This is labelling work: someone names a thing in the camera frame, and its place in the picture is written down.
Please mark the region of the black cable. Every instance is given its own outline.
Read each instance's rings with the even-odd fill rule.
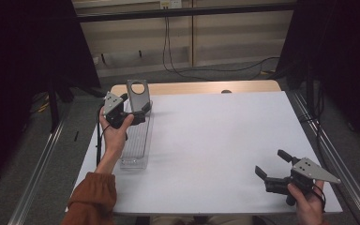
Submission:
[[[335,0],[335,3],[332,6],[331,12],[330,12],[330,14],[327,16],[327,18],[325,20],[325,27],[323,29],[323,34],[321,36],[320,43],[318,44],[316,55],[318,55],[320,53],[321,47],[323,46],[323,40],[325,39],[326,31],[327,31],[327,29],[329,27],[329,23],[330,23],[330,21],[331,21],[331,19],[333,17],[334,12],[335,12],[337,2],[338,2],[338,0]]]
[[[215,69],[215,68],[190,68],[190,69],[176,69],[173,66],[173,59],[172,59],[172,51],[171,51],[171,37],[170,37],[170,26],[169,26],[169,18],[165,17],[165,26],[166,26],[166,32],[165,32],[165,44],[163,46],[163,54],[162,54],[162,63],[163,66],[165,67],[165,69],[169,72],[172,73],[176,73],[177,75],[184,77],[184,78],[195,78],[195,79],[200,79],[200,80],[205,80],[205,81],[209,81],[212,82],[212,80],[209,79],[205,79],[205,78],[201,78],[201,77],[194,77],[194,76],[185,76],[183,74],[181,74],[181,72],[190,72],[190,71],[215,71],[215,72],[236,72],[236,71],[242,71],[242,70],[246,70],[246,69],[250,69],[250,68],[254,68],[258,65],[260,65],[260,71],[258,74],[256,74],[255,76],[253,76],[252,78],[248,79],[249,81],[256,79],[256,77],[258,77],[262,70],[263,70],[263,63],[267,60],[271,60],[271,59],[279,59],[279,57],[268,57],[263,59],[262,61],[251,65],[249,67],[242,67],[242,68],[236,68],[236,69]],[[169,56],[170,56],[170,60],[171,60],[171,65],[172,65],[172,70],[169,70],[166,65],[165,65],[165,52],[166,52],[166,45],[167,45],[167,40],[168,39],[168,51],[169,51]]]
[[[317,144],[317,150],[318,153],[320,154],[320,157],[322,159],[322,164],[324,166],[324,168],[326,170],[328,170],[328,167],[323,159],[323,150],[321,149],[321,145],[320,145],[320,137],[321,137],[321,116],[323,114],[323,109],[324,109],[324,95],[323,95],[323,86],[320,83],[320,87],[318,89],[318,101],[317,104],[315,105],[315,110],[317,111],[316,113],[316,125],[317,125],[317,132],[315,135],[315,142]]]
[[[101,133],[101,140],[102,140],[102,138],[103,138],[103,135],[104,135],[104,132],[105,132],[105,130],[107,129],[107,128],[109,128],[111,125],[108,125],[108,126],[106,126],[104,129],[103,129],[103,132]]]
[[[201,77],[194,77],[194,76],[185,76],[183,74],[181,74],[180,72],[178,72],[174,66],[173,66],[173,60],[172,60],[172,51],[171,51],[171,38],[170,38],[170,33],[169,33],[169,30],[170,30],[170,27],[169,27],[169,18],[165,17],[165,26],[166,26],[166,30],[165,30],[165,44],[163,46],[163,54],[162,54],[162,64],[163,66],[165,67],[165,69],[168,71],[168,72],[172,72],[172,73],[175,73],[177,75],[179,75],[180,77],[183,77],[183,78],[194,78],[194,79],[199,79],[199,80],[203,80],[203,81],[206,81],[206,82],[212,82],[212,80],[209,80],[209,79],[206,79],[206,78],[201,78]],[[173,70],[169,70],[166,68],[166,65],[165,65],[165,52],[166,52],[166,39],[168,39],[168,49],[169,49],[169,56],[170,56],[170,59],[171,59],[171,65],[172,65],[172,69]]]
[[[98,164],[101,161],[101,140],[102,140],[102,134],[100,135],[100,111],[101,108],[104,107],[104,103],[100,104],[98,106],[98,110],[97,110],[97,145],[96,145],[96,149],[97,149],[97,153],[96,153],[96,166],[98,166]]]
[[[320,188],[320,187],[318,187],[318,186],[316,186],[316,185],[314,185],[314,187],[315,188],[317,188],[320,192],[321,192],[321,194],[322,194],[322,196],[320,196],[317,192],[315,192],[313,189],[310,191],[313,195],[315,195],[315,197],[317,197],[320,201],[321,201],[321,206],[322,206],[322,212],[324,213],[325,212],[325,206],[326,206],[326,196],[325,196],[325,194],[323,193],[323,190]]]
[[[318,101],[316,102],[314,106],[314,114],[315,116],[311,116],[309,112],[299,115],[298,119],[300,123],[305,123],[312,120],[317,120],[320,124],[321,121],[321,115],[323,114],[324,109],[324,95],[323,95],[323,87],[320,84],[319,90],[318,90]]]

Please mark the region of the hand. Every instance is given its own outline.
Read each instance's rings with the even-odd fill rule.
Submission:
[[[134,115],[130,114],[125,118],[124,123],[119,129],[110,126],[110,123],[105,119],[103,108],[100,110],[99,121],[101,127],[104,129],[105,153],[100,163],[98,164],[95,173],[112,173],[116,161],[121,157],[122,151],[125,147],[127,129],[130,127]]]
[[[315,185],[323,189],[323,181],[317,180]],[[297,218],[300,225],[319,225],[323,223],[323,206],[321,200],[313,194],[308,194],[306,197],[302,191],[293,184],[288,185],[288,190],[297,200]],[[319,196],[323,194],[321,191],[314,187]]]

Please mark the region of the black curtain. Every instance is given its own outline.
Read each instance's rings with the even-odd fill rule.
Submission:
[[[360,132],[360,1],[325,1],[294,12],[277,70],[288,69],[294,89],[306,80],[308,64],[312,79]]]
[[[98,75],[70,0],[0,1],[0,168],[29,117],[32,96],[68,79],[99,86]]]

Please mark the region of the transparent box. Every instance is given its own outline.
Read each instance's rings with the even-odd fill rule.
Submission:
[[[127,129],[127,141],[121,156],[120,168],[124,170],[144,170],[148,164],[148,154],[152,129],[154,125],[153,102],[151,110],[145,116],[145,122]],[[126,112],[131,112],[130,103],[127,104]]]

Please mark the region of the white tabletop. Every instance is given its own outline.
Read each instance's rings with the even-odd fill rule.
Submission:
[[[114,168],[118,214],[275,214],[294,212],[286,196],[265,191],[254,172],[290,175],[283,149],[318,163],[284,92],[151,96],[154,125],[148,166]],[[78,180],[96,168],[93,134]],[[328,213],[341,212],[325,183]]]

